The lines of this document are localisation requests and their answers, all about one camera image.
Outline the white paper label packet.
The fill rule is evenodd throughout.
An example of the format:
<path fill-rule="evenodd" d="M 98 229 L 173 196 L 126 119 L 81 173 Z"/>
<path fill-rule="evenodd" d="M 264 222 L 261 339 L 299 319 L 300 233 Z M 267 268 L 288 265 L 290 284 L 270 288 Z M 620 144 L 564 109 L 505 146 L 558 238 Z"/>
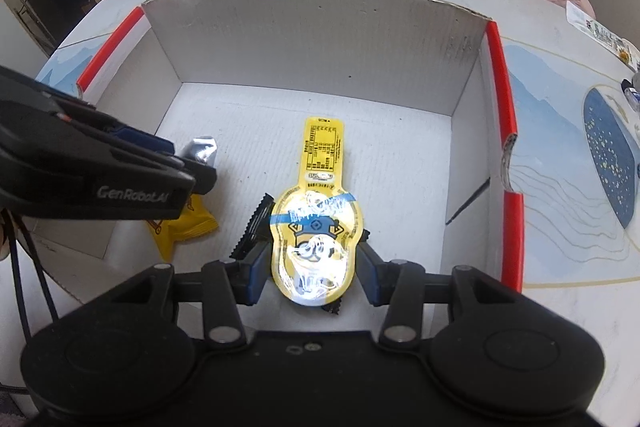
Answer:
<path fill-rule="evenodd" d="M 614 34 L 572 2 L 566 2 L 565 13 L 570 25 L 614 54 L 633 72 L 639 72 L 639 50 L 634 44 Z"/>

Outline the red white cardboard box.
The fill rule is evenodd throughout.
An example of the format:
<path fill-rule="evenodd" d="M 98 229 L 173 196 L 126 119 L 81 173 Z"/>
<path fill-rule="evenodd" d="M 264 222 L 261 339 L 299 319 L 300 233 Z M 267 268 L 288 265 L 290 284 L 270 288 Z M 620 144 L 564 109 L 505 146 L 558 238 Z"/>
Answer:
<path fill-rule="evenodd" d="M 202 205 L 218 228 L 169 254 L 164 224 L 30 222 L 63 309 L 155 262 L 226 260 L 265 194 L 264 329 L 366 329 L 355 243 L 428 272 L 472 265 L 521 285 L 516 131 L 496 21 L 442 0 L 146 0 L 68 49 L 74 93 L 186 150 L 216 141 Z"/>

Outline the yellow sesame snack packet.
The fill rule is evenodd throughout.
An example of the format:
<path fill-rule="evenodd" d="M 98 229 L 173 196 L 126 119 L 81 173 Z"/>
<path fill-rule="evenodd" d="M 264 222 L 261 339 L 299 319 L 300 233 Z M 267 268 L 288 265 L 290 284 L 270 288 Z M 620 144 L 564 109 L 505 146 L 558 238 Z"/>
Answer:
<path fill-rule="evenodd" d="M 171 263 L 175 245 L 198 239 L 218 229 L 216 218 L 205 207 L 200 195 L 190 196 L 178 219 L 146 220 L 160 260 Z"/>

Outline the yellow minion candy pack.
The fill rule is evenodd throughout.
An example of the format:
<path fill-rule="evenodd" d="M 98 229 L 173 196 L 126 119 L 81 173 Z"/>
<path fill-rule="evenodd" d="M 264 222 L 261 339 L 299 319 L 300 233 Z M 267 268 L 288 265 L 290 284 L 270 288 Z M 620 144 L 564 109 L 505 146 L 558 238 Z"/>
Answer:
<path fill-rule="evenodd" d="M 344 124 L 307 118 L 297 184 L 277 199 L 269 220 L 274 283 L 304 307 L 342 298 L 355 275 L 363 217 L 343 171 Z"/>

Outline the black snack packet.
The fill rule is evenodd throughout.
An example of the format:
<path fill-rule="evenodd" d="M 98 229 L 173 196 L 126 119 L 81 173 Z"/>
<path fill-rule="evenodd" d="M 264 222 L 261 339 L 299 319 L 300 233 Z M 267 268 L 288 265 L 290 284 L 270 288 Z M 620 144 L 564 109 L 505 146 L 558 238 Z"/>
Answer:
<path fill-rule="evenodd" d="M 309 191 L 277 210 L 266 194 L 250 217 L 231 259 L 257 242 L 271 243 L 270 277 L 296 305 L 337 314 L 354 278 L 356 246 L 367 239 L 354 195 Z"/>

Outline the silver foil packet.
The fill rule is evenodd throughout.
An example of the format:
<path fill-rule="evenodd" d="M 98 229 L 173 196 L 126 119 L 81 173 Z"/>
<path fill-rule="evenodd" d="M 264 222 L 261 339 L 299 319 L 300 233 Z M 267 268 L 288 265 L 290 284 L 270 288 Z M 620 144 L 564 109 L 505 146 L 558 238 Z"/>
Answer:
<path fill-rule="evenodd" d="M 186 143 L 180 150 L 179 156 L 214 168 L 217 152 L 218 145 L 216 140 L 210 135 L 205 135 L 193 138 L 189 143 Z"/>

